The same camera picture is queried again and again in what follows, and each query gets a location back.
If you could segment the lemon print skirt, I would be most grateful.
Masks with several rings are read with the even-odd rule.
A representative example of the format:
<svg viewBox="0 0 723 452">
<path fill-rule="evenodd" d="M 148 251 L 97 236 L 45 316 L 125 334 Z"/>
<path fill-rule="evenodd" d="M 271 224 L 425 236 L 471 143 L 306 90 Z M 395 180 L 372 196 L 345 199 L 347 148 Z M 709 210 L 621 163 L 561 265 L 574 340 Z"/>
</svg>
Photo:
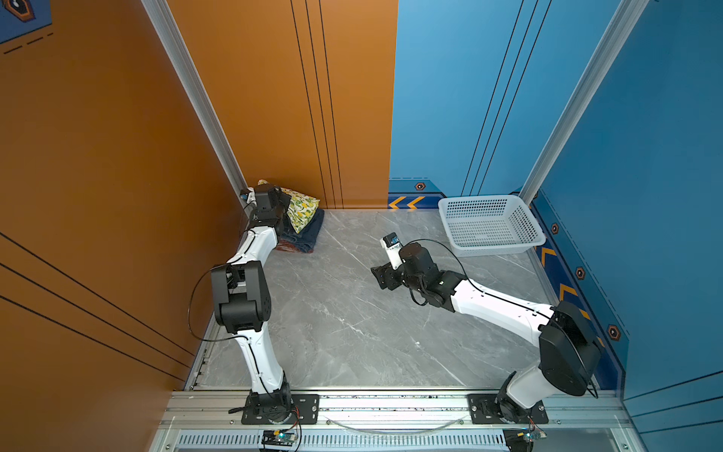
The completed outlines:
<svg viewBox="0 0 723 452">
<path fill-rule="evenodd" d="M 253 224 L 265 226 L 276 231 L 277 235 L 282 233 L 284 222 L 276 223 L 274 218 L 274 188 L 281 188 L 270 184 L 266 180 L 260 180 L 254 188 L 255 203 L 253 212 Z M 320 201 L 312 196 L 302 194 L 289 188 L 281 188 L 292 197 L 290 207 L 286 216 L 290 219 L 294 230 L 300 233 L 301 230 L 311 221 L 314 213 L 320 206 Z"/>
</svg>

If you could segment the dark blue denim skirt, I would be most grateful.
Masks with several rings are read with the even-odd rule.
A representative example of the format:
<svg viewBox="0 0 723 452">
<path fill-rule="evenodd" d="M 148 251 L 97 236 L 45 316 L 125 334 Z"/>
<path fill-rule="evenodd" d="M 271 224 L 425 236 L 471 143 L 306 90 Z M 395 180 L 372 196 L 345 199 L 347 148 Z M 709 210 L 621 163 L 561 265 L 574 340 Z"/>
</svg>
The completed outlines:
<svg viewBox="0 0 723 452">
<path fill-rule="evenodd" d="M 300 253 L 313 253 L 314 246 L 316 246 L 316 241 L 323 225 L 324 217 L 325 210 L 317 209 L 311 221 L 301 230 L 300 233 L 297 233 L 294 230 L 288 216 L 285 216 L 284 229 L 278 238 L 278 243 L 280 240 L 288 241 L 293 243 L 299 249 Z"/>
</svg>

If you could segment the white plastic laundry basket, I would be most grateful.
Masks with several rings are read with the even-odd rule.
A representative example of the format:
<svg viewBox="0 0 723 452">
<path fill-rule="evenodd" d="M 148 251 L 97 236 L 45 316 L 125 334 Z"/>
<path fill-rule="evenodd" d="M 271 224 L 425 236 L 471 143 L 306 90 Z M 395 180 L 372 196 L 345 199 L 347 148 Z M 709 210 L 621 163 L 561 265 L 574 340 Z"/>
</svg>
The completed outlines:
<svg viewBox="0 0 723 452">
<path fill-rule="evenodd" d="M 546 242 L 530 207 L 516 195 L 445 198 L 438 210 L 460 257 L 525 253 Z"/>
</svg>

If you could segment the red plaid skirt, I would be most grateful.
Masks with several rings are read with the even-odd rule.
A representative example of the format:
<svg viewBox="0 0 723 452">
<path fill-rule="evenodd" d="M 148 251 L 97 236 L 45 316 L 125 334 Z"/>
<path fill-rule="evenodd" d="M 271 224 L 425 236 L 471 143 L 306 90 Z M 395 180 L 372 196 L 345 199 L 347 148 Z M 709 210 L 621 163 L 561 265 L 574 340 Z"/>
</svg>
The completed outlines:
<svg viewBox="0 0 723 452">
<path fill-rule="evenodd" d="M 299 252 L 299 249 L 293 243 L 284 240 L 280 240 L 275 249 L 280 252 Z"/>
</svg>

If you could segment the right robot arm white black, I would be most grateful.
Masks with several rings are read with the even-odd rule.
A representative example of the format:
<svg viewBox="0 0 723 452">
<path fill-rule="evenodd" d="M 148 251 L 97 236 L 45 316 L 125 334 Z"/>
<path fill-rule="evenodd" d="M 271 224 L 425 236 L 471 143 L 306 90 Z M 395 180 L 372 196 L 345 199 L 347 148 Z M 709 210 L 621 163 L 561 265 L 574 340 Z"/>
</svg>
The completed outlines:
<svg viewBox="0 0 723 452">
<path fill-rule="evenodd" d="M 492 401 L 474 403 L 474 411 L 519 424 L 534 420 L 546 397 L 597 394 L 592 380 L 604 346 L 575 304 L 525 301 L 482 286 L 464 270 L 441 270 L 419 240 L 402 244 L 397 235 L 389 234 L 380 245 L 389 261 L 372 267 L 371 272 L 381 289 L 394 291 L 404 286 L 420 307 L 482 319 L 514 333 L 540 352 L 532 365 L 506 378 Z"/>
</svg>

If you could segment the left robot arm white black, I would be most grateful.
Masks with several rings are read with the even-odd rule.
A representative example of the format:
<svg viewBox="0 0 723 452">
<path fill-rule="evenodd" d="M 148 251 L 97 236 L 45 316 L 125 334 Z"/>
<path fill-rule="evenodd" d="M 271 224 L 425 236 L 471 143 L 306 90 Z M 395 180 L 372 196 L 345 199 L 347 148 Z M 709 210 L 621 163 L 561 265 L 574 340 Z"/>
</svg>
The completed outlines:
<svg viewBox="0 0 723 452">
<path fill-rule="evenodd" d="M 291 420 L 288 381 L 271 344 L 272 299 L 264 265 L 278 245 L 290 197 L 281 188 L 259 184 L 248 193 L 252 208 L 246 238 L 227 263 L 210 273 L 216 322 L 239 344 L 252 385 L 241 410 L 249 423 Z"/>
</svg>

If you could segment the left green circuit board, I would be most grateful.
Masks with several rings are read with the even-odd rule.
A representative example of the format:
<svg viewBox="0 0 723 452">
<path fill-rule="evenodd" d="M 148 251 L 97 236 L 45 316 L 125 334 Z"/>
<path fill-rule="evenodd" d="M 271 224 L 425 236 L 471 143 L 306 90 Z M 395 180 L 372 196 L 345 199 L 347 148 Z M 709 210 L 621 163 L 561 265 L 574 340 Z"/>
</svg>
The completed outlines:
<svg viewBox="0 0 723 452">
<path fill-rule="evenodd" d="M 293 431 L 263 431 L 260 448 L 262 451 L 290 451 L 297 446 L 299 435 Z"/>
</svg>

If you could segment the green circuit board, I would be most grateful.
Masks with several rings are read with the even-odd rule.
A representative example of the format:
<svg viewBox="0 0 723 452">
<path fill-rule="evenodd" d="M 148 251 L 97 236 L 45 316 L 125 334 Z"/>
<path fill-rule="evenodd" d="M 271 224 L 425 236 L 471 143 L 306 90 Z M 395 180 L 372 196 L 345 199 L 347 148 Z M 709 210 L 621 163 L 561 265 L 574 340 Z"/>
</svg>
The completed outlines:
<svg viewBox="0 0 723 452">
<path fill-rule="evenodd" d="M 523 431 L 522 429 L 506 429 L 503 431 L 506 447 L 509 452 L 533 452 L 536 442 L 546 437 L 538 431 Z"/>
<path fill-rule="evenodd" d="M 293 431 L 263 431 L 260 448 L 262 451 L 290 451 L 297 446 L 299 435 Z"/>
</svg>

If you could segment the right green circuit board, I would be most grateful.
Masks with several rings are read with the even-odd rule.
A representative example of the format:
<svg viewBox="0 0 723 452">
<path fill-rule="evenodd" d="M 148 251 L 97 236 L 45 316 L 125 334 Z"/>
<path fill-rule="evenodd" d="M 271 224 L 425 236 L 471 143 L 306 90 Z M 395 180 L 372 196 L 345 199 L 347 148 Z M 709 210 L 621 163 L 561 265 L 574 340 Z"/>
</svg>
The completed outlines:
<svg viewBox="0 0 723 452">
<path fill-rule="evenodd" d="M 523 431 L 522 429 L 506 429 L 503 431 L 506 447 L 509 452 L 533 452 L 536 442 L 546 437 L 538 431 Z"/>
</svg>

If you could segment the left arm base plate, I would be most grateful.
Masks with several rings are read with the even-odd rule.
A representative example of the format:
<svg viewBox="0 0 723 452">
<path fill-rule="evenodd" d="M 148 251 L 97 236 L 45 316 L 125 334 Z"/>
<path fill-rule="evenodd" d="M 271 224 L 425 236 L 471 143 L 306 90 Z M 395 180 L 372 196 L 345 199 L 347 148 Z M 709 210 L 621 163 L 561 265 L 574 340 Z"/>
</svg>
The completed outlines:
<svg viewBox="0 0 723 452">
<path fill-rule="evenodd" d="M 243 425 L 291 426 L 299 422 L 303 427 L 315 425 L 318 420 L 320 395 L 292 394 L 279 396 L 251 394 L 248 398 L 241 423 Z"/>
</svg>

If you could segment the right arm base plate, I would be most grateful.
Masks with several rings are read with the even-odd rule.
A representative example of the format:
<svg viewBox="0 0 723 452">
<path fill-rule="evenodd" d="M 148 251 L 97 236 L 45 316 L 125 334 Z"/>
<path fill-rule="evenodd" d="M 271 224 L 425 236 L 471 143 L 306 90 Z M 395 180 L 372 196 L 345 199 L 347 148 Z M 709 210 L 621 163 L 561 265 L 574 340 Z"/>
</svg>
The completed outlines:
<svg viewBox="0 0 723 452">
<path fill-rule="evenodd" d="M 530 409 L 524 409 L 514 402 L 499 401 L 493 394 L 470 394 L 466 397 L 468 410 L 475 425 L 527 424 L 546 425 L 549 417 L 541 401 Z"/>
</svg>

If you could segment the left aluminium corner post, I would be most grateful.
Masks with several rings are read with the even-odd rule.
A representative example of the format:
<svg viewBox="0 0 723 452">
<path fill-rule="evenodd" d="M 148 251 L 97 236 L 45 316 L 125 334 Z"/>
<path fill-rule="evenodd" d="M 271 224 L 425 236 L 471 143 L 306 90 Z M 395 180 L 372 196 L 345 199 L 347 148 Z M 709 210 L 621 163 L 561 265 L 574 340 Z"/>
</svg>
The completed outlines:
<svg viewBox="0 0 723 452">
<path fill-rule="evenodd" d="M 242 192 L 248 188 L 248 184 L 201 80 L 181 30 L 175 21 L 169 3 L 161 0 L 141 0 L 141 5 L 143 5 L 154 31 L 164 47 L 237 199 L 244 203 Z"/>
</svg>

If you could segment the aluminium corner post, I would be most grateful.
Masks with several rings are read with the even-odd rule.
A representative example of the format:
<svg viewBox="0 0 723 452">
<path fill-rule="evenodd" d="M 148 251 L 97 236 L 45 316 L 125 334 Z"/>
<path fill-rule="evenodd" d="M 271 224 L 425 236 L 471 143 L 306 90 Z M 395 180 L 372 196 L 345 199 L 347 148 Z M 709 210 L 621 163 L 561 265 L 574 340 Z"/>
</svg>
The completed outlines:
<svg viewBox="0 0 723 452">
<path fill-rule="evenodd" d="M 175 21 L 169 3 L 161 0 L 141 0 L 141 5 L 143 5 L 154 31 L 164 47 L 237 199 L 244 203 L 242 192 L 248 188 L 248 184 L 201 80 L 181 30 Z"/>
<path fill-rule="evenodd" d="M 624 0 L 619 3 L 523 185 L 519 197 L 526 205 L 530 205 L 538 194 L 649 3 L 649 0 Z"/>
</svg>

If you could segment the aluminium front rail frame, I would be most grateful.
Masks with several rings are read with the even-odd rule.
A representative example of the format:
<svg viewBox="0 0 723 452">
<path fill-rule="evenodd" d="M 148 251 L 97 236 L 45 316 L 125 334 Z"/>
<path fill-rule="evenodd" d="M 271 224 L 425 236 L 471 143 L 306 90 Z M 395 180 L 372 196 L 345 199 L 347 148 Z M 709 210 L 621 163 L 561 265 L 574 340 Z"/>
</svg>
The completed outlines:
<svg viewBox="0 0 723 452">
<path fill-rule="evenodd" d="M 553 395 L 542 401 L 549 423 L 475 425 L 470 394 L 491 390 L 306 389 L 320 395 L 318 420 L 303 427 L 243 425 L 244 391 L 178 392 L 151 442 L 152 451 L 262 451 L 263 431 L 299 435 L 290 451 L 508 451 L 506 429 L 545 434 L 534 451 L 643 451 L 645 446 L 611 391 L 596 397 Z"/>
</svg>

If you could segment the right aluminium corner post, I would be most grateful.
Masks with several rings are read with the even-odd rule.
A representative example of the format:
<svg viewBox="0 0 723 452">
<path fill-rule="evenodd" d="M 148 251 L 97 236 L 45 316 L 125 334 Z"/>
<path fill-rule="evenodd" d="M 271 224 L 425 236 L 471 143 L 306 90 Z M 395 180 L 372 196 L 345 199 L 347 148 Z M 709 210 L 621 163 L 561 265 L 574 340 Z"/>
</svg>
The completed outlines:
<svg viewBox="0 0 723 452">
<path fill-rule="evenodd" d="M 519 197 L 526 205 L 530 205 L 538 194 L 649 3 L 649 0 L 624 0 L 619 3 L 523 185 Z"/>
</svg>

